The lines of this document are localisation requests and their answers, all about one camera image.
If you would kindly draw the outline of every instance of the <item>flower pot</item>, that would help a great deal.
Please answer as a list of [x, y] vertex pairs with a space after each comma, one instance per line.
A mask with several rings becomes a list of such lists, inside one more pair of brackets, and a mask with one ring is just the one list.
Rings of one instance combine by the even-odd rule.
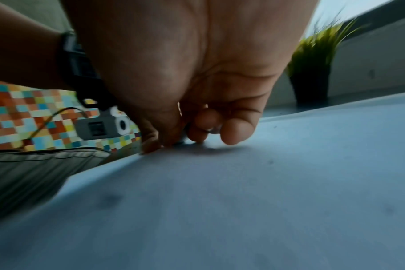
[[290, 82], [298, 107], [319, 107], [328, 104], [328, 79], [330, 66], [314, 68], [293, 74]]

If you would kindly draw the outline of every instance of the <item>mosaic wall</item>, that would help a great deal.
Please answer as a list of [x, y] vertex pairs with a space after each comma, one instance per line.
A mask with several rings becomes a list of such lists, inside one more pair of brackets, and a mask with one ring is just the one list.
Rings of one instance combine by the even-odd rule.
[[29, 136], [51, 115], [61, 108], [77, 107], [88, 117], [97, 117], [97, 109], [86, 109], [75, 98], [75, 93], [64, 90], [41, 90], [0, 82], [0, 149], [19, 148], [26, 151], [65, 149], [75, 147], [98, 147], [117, 149], [140, 139], [136, 125], [126, 136], [83, 141], [73, 126], [74, 121], [83, 118], [77, 110], [67, 110], [55, 116], [32, 140]]

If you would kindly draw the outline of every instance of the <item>potted plant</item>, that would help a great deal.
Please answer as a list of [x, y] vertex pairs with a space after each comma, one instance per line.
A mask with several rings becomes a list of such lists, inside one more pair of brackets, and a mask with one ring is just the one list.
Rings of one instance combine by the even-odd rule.
[[342, 40], [357, 30], [350, 31], [354, 23], [335, 21], [299, 43], [286, 68], [299, 107], [327, 105], [332, 61]]

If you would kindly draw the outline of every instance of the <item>cable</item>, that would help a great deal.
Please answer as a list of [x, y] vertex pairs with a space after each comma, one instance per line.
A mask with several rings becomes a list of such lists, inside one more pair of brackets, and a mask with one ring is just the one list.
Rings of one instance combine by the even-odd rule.
[[37, 130], [35, 130], [35, 131], [29, 136], [29, 138], [27, 138], [27, 139], [25, 139], [25, 140], [22, 140], [23, 144], [22, 144], [22, 146], [20, 146], [18, 149], [24, 149], [25, 146], [26, 146], [25, 143], [24, 143], [24, 141], [28, 141], [28, 140], [33, 139], [41, 130], [43, 130], [43, 129], [46, 127], [46, 125], [48, 125], [49, 122], [51, 122], [51, 120], [52, 120], [56, 115], [58, 115], [58, 114], [60, 114], [60, 113], [62, 113], [62, 112], [64, 112], [64, 111], [72, 110], [72, 109], [75, 109], [75, 110], [80, 111], [80, 113], [82, 114], [83, 117], [88, 118], [88, 115], [85, 113], [85, 111], [81, 110], [80, 108], [76, 108], [76, 107], [66, 107], [66, 108], [62, 108], [62, 109], [56, 111], [52, 116], [50, 116]]

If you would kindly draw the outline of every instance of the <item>black watch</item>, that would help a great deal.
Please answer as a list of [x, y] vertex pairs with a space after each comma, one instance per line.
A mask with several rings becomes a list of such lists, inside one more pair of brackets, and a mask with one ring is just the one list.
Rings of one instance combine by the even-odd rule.
[[[76, 91], [77, 99], [84, 107], [105, 111], [117, 105], [73, 32], [62, 35], [57, 65], [63, 80]], [[92, 99], [96, 104], [87, 104], [85, 99]]]

